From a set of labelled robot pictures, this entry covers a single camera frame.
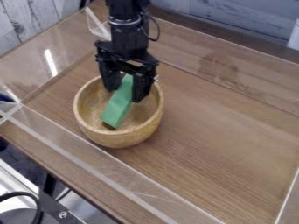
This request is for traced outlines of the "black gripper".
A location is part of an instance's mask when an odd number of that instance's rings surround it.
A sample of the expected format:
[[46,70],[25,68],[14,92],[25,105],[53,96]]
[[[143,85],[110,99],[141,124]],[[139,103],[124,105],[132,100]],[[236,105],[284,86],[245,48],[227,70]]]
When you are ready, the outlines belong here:
[[96,61],[104,87],[108,92],[121,84],[120,72],[133,75],[132,101],[139,103],[151,93],[155,84],[157,59],[149,54],[151,41],[160,36],[149,36],[151,16],[133,16],[129,19],[108,17],[110,40],[97,41]]

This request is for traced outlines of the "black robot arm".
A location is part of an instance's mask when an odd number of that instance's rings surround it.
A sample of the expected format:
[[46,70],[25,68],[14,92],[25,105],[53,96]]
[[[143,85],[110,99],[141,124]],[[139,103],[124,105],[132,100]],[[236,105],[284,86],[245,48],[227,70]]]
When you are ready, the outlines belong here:
[[151,0],[105,0],[110,40],[96,41],[96,62],[108,92],[121,85],[120,73],[133,78],[132,102],[139,103],[151,93],[159,60],[148,52],[149,19],[145,12]]

